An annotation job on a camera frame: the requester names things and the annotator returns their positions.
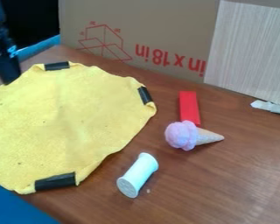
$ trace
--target white spool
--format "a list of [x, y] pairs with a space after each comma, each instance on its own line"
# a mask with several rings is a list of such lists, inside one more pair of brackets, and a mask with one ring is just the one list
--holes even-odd
[[134, 199], [151, 174], [158, 170], [158, 161], [148, 153], [140, 153], [138, 160], [117, 180], [119, 190]]

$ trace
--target waffle cone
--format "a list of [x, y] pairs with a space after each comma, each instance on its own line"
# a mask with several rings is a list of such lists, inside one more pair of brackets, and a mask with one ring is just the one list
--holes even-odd
[[207, 129], [198, 128], [198, 137], [196, 141], [196, 145], [201, 144], [210, 144], [214, 142], [218, 142], [224, 139], [224, 136], [213, 133]]

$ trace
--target dark blue fabric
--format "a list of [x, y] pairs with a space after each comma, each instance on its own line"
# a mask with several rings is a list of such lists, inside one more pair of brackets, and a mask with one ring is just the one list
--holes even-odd
[[56, 220], [0, 186], [0, 224], [56, 224]]

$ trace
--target box diagram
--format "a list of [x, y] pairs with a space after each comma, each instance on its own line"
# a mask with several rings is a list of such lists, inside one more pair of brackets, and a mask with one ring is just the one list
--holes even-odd
[[87, 27], [83, 39], [79, 39], [85, 53], [101, 55], [104, 58], [124, 62], [132, 58], [123, 50], [123, 39], [106, 24]]

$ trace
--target black clip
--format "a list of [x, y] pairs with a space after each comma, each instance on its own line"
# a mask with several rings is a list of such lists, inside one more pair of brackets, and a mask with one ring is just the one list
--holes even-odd
[[69, 68], [69, 67], [70, 66], [69, 66], [68, 61], [57, 62], [57, 63], [52, 63], [52, 64], [45, 64], [46, 71], [60, 70], [60, 69]]
[[53, 188], [75, 186], [75, 173], [66, 173], [52, 176], [50, 178], [42, 178], [35, 181], [35, 190], [48, 190]]
[[148, 102], [152, 102], [151, 95], [146, 87], [140, 87], [138, 89], [138, 92], [140, 94], [140, 97], [141, 97], [144, 105]]

